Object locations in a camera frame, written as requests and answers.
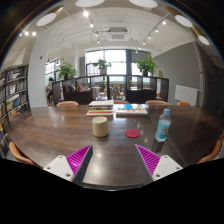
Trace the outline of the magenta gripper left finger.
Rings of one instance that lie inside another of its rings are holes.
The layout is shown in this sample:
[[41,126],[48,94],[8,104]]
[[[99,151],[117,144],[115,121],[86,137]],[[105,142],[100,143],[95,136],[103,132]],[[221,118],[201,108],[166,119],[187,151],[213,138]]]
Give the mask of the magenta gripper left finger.
[[92,155],[93,148],[88,145],[68,156],[57,156],[44,170],[75,184],[81,184]]

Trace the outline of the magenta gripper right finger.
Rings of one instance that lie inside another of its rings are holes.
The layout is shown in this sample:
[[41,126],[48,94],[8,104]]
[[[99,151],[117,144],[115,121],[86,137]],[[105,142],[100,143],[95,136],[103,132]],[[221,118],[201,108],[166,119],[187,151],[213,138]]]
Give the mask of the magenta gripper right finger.
[[135,147],[153,181],[159,180],[182,169],[182,167],[168,155],[159,156],[140,145],[135,145]]

